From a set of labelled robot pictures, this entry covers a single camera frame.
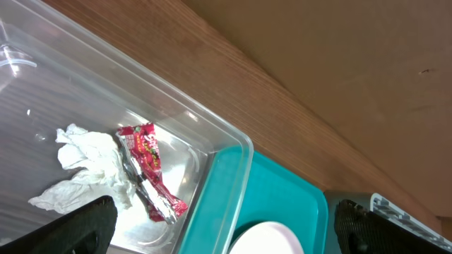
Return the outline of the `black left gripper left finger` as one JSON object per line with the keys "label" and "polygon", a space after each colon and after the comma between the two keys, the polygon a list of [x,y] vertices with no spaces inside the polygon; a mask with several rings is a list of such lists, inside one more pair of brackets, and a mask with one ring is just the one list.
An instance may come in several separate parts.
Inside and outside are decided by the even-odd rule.
{"label": "black left gripper left finger", "polygon": [[1,247],[1,254],[106,253],[115,232],[117,208],[104,195]]}

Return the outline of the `white tissue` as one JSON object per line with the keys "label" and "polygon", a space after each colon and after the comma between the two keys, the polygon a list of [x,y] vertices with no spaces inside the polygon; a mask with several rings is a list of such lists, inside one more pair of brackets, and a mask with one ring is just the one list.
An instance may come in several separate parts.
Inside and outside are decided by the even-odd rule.
{"label": "white tissue", "polygon": [[29,199],[31,205],[68,214],[108,195],[118,210],[132,207],[136,189],[123,169],[119,147],[111,135],[88,131],[72,123],[66,129],[56,130],[55,142],[63,145],[57,152],[61,168],[77,172],[71,179],[60,181]]}

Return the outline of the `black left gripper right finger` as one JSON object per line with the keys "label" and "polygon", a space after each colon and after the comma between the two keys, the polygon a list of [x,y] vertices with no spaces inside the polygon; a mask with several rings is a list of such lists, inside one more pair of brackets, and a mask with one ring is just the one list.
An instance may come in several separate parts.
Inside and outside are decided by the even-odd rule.
{"label": "black left gripper right finger", "polygon": [[333,228],[342,254],[448,254],[351,200],[336,205]]}

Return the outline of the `pink round plate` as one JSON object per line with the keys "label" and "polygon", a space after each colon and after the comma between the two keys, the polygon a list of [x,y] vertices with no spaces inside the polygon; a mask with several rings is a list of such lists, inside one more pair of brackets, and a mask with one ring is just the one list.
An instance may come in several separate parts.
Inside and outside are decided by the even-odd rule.
{"label": "pink round plate", "polygon": [[279,222],[261,222],[232,243],[229,254],[304,254],[295,233]]}

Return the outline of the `red snack wrapper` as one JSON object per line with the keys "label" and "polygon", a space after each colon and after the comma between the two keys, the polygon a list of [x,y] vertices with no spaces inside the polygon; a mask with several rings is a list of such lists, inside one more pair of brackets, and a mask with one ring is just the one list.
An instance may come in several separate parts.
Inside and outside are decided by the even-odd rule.
{"label": "red snack wrapper", "polygon": [[126,174],[154,222],[173,224],[188,205],[163,183],[162,162],[153,123],[124,126],[116,131]]}

